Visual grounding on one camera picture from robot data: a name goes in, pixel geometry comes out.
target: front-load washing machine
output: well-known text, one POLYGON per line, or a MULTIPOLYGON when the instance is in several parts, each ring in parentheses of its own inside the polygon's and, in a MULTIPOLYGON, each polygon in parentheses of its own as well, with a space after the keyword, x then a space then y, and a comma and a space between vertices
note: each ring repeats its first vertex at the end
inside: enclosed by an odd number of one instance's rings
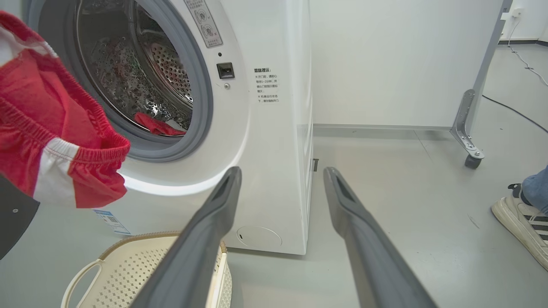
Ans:
POLYGON ((131 142, 120 170, 127 194, 95 210, 115 232, 181 230, 227 168, 240 166, 227 246, 305 254, 308 0, 32 0, 4 9, 53 47, 131 142), (173 130, 153 131, 137 114, 173 130))

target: white sneaker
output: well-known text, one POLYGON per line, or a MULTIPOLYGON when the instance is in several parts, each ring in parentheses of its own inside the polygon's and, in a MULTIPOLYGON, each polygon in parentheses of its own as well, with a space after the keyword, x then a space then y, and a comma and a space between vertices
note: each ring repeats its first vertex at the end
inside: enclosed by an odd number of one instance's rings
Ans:
POLYGON ((548 270, 548 217, 537 208, 525 204, 520 197, 521 184, 513 184, 508 188, 513 189, 512 195, 496 202, 491 211, 540 265, 548 270))

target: person's leg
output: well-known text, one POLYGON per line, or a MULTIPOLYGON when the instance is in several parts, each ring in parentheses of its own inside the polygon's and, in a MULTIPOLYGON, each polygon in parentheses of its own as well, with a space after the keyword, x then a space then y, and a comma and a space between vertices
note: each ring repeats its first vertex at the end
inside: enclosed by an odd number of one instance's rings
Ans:
POLYGON ((548 167, 508 188, 512 194, 496 202, 491 211, 548 270, 548 167))
POLYGON ((538 208, 548 216, 548 166, 523 181, 522 193, 525 196, 524 202, 538 208))

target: laundry basket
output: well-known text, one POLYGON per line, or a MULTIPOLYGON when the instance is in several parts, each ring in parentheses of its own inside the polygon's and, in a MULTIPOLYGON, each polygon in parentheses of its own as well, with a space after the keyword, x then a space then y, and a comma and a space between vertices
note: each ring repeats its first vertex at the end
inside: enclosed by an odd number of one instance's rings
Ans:
MULTIPOLYGON (((76 284, 95 266, 100 267, 99 272, 77 307, 129 307, 140 288, 178 237, 178 232, 150 233, 131 236, 114 244, 97 260, 76 274, 65 291, 61 308, 68 308, 76 284)), ((221 242, 213 268, 206 308, 230 307, 232 277, 226 258, 226 246, 221 242)))

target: white wall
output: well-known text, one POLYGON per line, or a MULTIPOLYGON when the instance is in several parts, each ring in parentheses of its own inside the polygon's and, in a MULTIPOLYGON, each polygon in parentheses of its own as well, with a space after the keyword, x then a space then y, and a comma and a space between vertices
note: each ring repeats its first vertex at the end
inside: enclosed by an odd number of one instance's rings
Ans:
POLYGON ((314 123, 452 126, 502 3, 311 0, 314 123))
POLYGON ((19 0, 0 0, 0 10, 21 18, 22 6, 19 0))
MULTIPOLYGON (((512 34, 512 40, 539 39, 548 25, 548 0, 513 0, 510 14, 515 8, 525 9, 520 24, 512 34)), ((519 19, 508 17, 501 40, 507 40, 519 19)))
POLYGON ((548 25, 546 26, 546 30, 544 31, 544 34, 539 38, 539 40, 548 42, 548 25))

